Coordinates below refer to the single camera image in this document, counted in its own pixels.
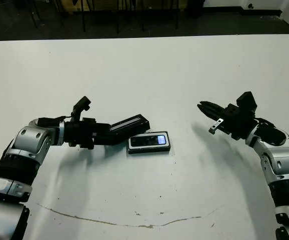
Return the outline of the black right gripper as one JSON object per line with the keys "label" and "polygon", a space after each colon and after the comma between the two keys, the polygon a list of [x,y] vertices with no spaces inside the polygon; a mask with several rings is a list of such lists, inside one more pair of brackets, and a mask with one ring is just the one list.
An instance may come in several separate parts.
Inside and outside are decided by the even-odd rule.
{"label": "black right gripper", "polygon": [[201,101],[197,107],[208,118],[215,120],[215,123],[208,130],[213,135],[216,130],[220,130],[231,135],[234,140],[245,140],[257,125],[255,109],[236,106],[231,103],[223,108],[210,101]]}

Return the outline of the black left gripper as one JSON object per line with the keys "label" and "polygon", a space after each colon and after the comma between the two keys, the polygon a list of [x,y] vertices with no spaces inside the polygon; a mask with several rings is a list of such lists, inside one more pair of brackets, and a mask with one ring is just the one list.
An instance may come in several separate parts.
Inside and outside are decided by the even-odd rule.
{"label": "black left gripper", "polygon": [[95,118],[83,117],[79,121],[64,123],[63,141],[70,147],[79,145],[82,149],[93,150],[95,145],[113,146],[121,142],[118,134],[112,133],[111,125],[97,122]]}

